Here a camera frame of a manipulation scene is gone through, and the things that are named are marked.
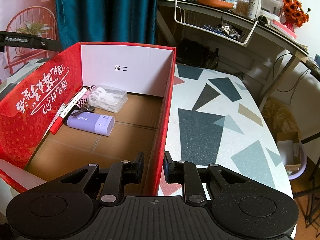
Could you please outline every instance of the checkered pen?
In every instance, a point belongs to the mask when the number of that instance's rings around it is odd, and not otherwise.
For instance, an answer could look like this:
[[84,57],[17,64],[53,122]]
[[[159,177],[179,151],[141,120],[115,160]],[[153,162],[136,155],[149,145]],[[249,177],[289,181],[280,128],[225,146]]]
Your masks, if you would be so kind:
[[89,93],[95,89],[95,85],[92,85],[91,87],[89,87],[88,91],[79,99],[79,101],[76,103],[75,106],[78,106],[79,109],[81,109],[81,107],[87,102],[87,96],[89,95]]

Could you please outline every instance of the red vase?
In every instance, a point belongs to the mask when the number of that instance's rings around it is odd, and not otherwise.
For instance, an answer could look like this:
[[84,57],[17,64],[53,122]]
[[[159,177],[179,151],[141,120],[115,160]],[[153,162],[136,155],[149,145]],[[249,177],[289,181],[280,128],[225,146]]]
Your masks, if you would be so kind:
[[287,26],[290,31],[294,32],[293,23],[291,21],[286,21],[283,25]]

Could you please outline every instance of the orange plate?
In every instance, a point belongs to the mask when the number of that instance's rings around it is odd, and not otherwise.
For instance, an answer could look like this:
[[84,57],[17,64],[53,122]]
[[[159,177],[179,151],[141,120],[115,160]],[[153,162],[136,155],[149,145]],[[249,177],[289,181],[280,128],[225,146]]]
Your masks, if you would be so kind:
[[233,7],[233,3],[220,1],[220,0],[197,0],[197,1],[204,5],[208,5],[215,8],[231,9]]

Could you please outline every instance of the geometric patterned tablecloth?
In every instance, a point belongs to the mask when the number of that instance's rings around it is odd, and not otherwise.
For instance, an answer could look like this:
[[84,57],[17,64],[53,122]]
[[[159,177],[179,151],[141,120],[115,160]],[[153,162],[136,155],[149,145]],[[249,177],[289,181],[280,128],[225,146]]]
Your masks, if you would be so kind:
[[[276,143],[236,76],[177,64],[165,150],[174,161],[218,163],[292,197]],[[162,171],[158,195],[182,195]]]

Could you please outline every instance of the red marker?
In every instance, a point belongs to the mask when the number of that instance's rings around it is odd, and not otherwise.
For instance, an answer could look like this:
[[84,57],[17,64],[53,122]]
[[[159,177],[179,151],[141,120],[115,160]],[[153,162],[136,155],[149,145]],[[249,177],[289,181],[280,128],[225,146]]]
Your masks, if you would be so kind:
[[53,123],[50,128],[50,133],[56,134],[61,125],[63,124],[63,119],[67,116],[67,114],[71,111],[73,106],[78,102],[78,100],[87,92],[87,88],[82,88],[79,93],[77,93],[74,98],[67,104],[66,108],[59,115],[57,120]]

